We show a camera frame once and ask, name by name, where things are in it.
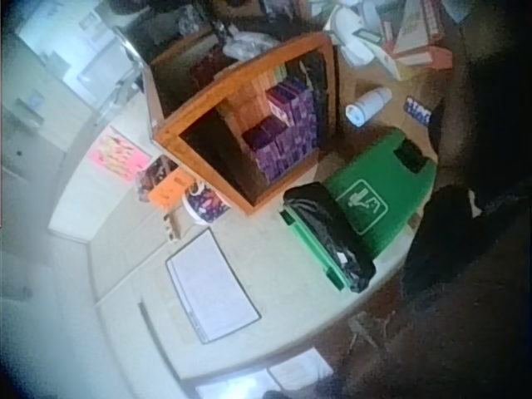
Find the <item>green trash bin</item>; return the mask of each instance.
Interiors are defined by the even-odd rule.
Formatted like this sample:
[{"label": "green trash bin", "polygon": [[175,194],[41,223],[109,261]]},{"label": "green trash bin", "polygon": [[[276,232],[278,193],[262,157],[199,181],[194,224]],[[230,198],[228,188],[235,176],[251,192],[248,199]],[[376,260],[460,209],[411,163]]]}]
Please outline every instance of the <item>green trash bin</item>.
[{"label": "green trash bin", "polygon": [[[374,259],[416,212],[435,175],[435,163],[423,157],[402,131],[392,129],[323,184]],[[338,289],[345,287],[347,280],[341,269],[304,222],[288,206],[282,216],[319,259],[334,285]]]}]

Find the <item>wooden display case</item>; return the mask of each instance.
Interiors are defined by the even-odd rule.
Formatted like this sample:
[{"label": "wooden display case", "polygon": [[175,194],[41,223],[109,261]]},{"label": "wooden display case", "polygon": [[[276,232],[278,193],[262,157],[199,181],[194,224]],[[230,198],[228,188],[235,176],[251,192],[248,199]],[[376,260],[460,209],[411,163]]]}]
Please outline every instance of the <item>wooden display case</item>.
[{"label": "wooden display case", "polygon": [[[235,64],[222,60],[220,73],[207,86],[191,94],[186,68],[216,44],[213,35],[198,35],[187,47],[172,47],[145,69],[145,93],[150,110],[153,140],[195,175],[216,188],[247,214],[265,205],[287,185],[318,162],[336,129],[336,90],[333,46],[324,32],[295,37],[259,57]],[[289,76],[300,77],[313,87],[318,118],[319,148],[309,153],[274,181],[258,168],[242,130],[226,117],[228,108],[252,107],[259,123],[268,115],[261,76],[285,65]],[[262,87],[245,101],[236,101],[250,86]]]}]

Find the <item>black garbage bag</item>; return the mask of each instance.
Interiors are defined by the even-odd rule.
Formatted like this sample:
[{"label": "black garbage bag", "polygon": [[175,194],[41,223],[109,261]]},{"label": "black garbage bag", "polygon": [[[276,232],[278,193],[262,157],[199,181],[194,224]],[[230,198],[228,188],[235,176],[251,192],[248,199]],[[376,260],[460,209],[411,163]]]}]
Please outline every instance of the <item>black garbage bag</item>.
[{"label": "black garbage bag", "polygon": [[375,265],[327,189],[320,183],[294,187],[284,193],[283,201],[342,269],[351,291],[363,291],[375,274]]}]

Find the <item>orange box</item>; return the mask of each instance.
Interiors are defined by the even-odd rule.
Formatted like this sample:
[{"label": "orange box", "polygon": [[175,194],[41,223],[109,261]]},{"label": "orange box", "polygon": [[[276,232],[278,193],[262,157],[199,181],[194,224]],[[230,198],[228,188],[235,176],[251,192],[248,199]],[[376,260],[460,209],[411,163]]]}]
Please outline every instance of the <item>orange box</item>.
[{"label": "orange box", "polygon": [[194,177],[179,167],[148,193],[148,200],[165,210],[171,209],[194,181]]}]

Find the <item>poster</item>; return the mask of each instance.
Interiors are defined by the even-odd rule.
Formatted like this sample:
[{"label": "poster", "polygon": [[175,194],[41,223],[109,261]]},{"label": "poster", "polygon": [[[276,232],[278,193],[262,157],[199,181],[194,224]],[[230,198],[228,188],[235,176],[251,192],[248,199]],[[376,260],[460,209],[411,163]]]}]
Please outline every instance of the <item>poster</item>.
[{"label": "poster", "polygon": [[108,126],[89,151],[89,158],[122,179],[133,181],[149,163],[150,157]]}]

